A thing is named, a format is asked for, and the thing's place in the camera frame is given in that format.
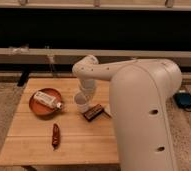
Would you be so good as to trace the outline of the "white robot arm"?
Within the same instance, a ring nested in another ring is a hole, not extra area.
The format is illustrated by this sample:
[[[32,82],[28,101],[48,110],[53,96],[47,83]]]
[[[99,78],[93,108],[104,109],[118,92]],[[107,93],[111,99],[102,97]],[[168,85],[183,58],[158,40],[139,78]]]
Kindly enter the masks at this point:
[[[73,65],[81,83],[106,80],[121,171],[178,171],[166,101],[182,74],[168,59],[101,64],[88,55]]]

